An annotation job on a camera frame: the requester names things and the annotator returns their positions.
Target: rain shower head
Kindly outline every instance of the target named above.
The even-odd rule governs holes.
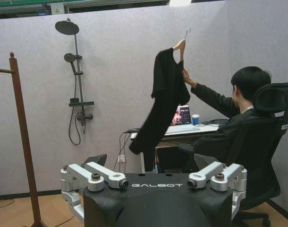
[[[78,25],[71,22],[69,18],[67,20],[58,21],[55,24],[55,28],[57,31],[65,35],[75,35],[79,32]]]

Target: black hair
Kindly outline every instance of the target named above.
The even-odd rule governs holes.
[[[253,101],[255,92],[262,86],[271,83],[271,74],[256,66],[249,66],[237,71],[232,79],[231,84],[236,86],[243,97]]]

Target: black shirt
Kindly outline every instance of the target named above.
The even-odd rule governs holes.
[[[153,150],[170,126],[178,105],[188,103],[190,95],[183,80],[183,64],[183,61],[175,62],[173,48],[161,51],[156,56],[151,94],[155,101],[137,137],[129,146],[135,154]]]

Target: wooden pole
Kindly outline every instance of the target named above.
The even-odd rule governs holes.
[[[41,220],[41,216],[40,216],[36,181],[35,181],[35,175],[34,175],[29,135],[28,135],[27,125],[26,125],[25,108],[23,104],[18,64],[17,64],[17,59],[14,58],[13,52],[10,53],[9,62],[10,62],[10,68],[12,71],[11,73],[12,73],[13,88],[14,88],[14,94],[15,94],[15,100],[16,100],[19,126],[20,126],[20,134],[21,134],[23,152],[25,156],[26,173],[27,173],[27,179],[29,183],[30,196],[31,196],[31,202],[32,202],[32,209],[33,209],[34,223],[32,227],[47,227]]]
[[[0,72],[3,72],[3,73],[13,73],[12,70],[1,70],[1,69],[0,69]]]

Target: hand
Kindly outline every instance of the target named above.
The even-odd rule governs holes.
[[[197,82],[195,82],[194,80],[190,78],[188,70],[183,69],[182,74],[183,74],[184,82],[189,84],[191,87],[196,88]]]

